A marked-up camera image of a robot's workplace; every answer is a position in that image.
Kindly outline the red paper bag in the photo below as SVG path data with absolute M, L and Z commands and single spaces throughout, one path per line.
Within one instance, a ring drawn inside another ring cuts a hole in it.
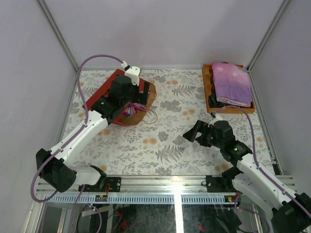
M 139 86 L 130 85 L 125 72 L 117 69 L 86 101 L 87 109 L 99 112 L 109 124 L 139 124 L 156 99 L 155 85 L 140 78 Z

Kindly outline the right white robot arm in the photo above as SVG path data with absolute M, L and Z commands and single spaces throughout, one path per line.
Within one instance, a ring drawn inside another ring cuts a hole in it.
M 183 137 L 204 147 L 216 147 L 232 164 L 220 177 L 206 176 L 208 192 L 238 191 L 257 204 L 271 219 L 276 233 L 299 233 L 311 225 L 311 199 L 298 194 L 254 158 L 254 153 L 237 140 L 229 123 L 197 121 Z

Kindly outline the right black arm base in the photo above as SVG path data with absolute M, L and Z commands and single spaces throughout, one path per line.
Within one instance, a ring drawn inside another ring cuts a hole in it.
M 208 193 L 236 193 L 237 190 L 233 186 L 232 176 L 206 176 L 206 185 Z

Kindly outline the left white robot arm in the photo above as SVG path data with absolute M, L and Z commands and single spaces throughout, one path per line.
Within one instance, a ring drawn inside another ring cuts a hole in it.
M 100 131 L 123 118 L 131 103 L 147 104 L 150 83 L 140 79 L 134 85 L 129 76 L 113 74 L 86 103 L 87 121 L 82 121 L 65 139 L 50 150 L 40 149 L 36 164 L 40 178 L 63 193 L 73 185 L 86 191 L 105 191 L 106 173 L 97 166 L 75 166 L 80 152 Z

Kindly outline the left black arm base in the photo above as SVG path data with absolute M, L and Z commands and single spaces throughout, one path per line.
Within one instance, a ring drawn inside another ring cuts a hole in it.
M 83 192 L 120 192 L 121 177 L 106 177 L 95 185 L 86 184 Z

